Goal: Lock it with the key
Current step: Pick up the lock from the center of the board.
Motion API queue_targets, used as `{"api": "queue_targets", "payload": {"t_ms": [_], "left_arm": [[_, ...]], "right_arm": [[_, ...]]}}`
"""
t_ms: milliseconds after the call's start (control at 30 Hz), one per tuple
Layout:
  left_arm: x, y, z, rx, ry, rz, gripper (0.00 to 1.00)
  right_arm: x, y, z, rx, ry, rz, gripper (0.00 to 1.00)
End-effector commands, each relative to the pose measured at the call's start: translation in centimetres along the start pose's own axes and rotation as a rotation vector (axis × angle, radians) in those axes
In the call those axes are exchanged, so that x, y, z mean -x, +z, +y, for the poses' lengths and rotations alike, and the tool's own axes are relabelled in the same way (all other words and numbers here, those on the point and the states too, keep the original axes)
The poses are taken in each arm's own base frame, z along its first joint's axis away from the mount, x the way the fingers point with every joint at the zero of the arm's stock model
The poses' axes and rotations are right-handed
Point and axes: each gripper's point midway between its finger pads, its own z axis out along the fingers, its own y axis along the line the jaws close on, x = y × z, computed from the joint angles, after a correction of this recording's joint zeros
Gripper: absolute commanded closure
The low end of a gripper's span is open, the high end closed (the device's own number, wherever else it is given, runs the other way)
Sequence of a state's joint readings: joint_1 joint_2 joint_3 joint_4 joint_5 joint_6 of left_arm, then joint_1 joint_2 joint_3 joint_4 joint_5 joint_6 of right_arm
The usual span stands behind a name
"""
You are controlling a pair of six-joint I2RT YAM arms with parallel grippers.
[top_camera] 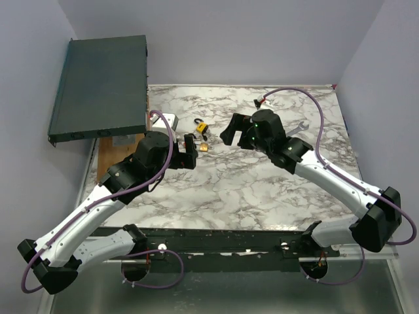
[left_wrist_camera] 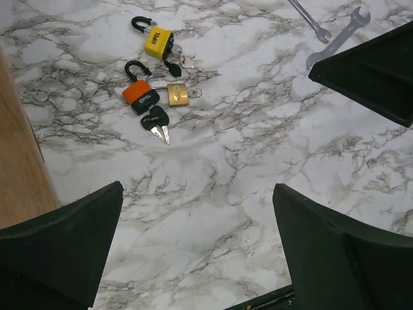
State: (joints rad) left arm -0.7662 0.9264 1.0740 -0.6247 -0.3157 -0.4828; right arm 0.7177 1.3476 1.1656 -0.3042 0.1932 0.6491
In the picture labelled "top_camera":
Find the brass padlock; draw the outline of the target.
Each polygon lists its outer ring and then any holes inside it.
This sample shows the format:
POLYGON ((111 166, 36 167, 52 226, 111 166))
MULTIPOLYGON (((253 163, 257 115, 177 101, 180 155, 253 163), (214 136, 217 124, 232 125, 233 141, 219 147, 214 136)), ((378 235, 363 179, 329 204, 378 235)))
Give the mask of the brass padlock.
POLYGON ((200 152, 207 152, 210 149, 210 146, 208 143, 200 143, 198 148, 200 152))

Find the yellow padlock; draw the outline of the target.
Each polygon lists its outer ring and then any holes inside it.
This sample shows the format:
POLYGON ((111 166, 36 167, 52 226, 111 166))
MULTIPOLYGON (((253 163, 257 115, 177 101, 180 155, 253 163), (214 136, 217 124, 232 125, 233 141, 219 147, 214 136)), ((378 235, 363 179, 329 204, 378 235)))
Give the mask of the yellow padlock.
POLYGON ((199 134, 204 135, 208 131, 208 125, 201 118, 195 118, 194 123, 199 134))

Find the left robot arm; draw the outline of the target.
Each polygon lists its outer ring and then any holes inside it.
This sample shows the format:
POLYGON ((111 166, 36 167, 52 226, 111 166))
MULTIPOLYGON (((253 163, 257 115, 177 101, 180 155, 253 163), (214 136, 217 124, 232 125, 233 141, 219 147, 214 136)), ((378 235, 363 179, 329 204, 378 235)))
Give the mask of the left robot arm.
POLYGON ((87 243, 102 222, 146 192, 152 192, 167 169, 194 169, 198 151, 195 136, 184 136, 185 151, 177 140, 149 131, 136 151, 111 166, 88 197, 57 227, 44 236, 25 239, 17 247, 40 288, 49 294, 66 289, 89 266, 108 259, 139 258, 149 248, 147 236, 133 224, 87 243))

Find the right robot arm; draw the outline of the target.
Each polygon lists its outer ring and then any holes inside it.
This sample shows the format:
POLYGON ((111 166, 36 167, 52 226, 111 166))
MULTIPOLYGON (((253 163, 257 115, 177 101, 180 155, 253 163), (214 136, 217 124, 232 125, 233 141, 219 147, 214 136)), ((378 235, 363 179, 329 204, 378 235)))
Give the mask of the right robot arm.
POLYGON ((316 184, 342 202, 352 213, 350 218, 332 222, 315 222, 303 233, 302 251, 316 256, 331 245, 358 244, 378 253, 401 224, 395 209, 400 194, 389 187, 381 190, 361 182, 322 157, 313 147, 297 137, 286 135, 280 117, 270 109, 251 116, 235 113, 220 134, 225 145, 231 145, 240 132, 238 146, 258 150, 277 167, 316 184))

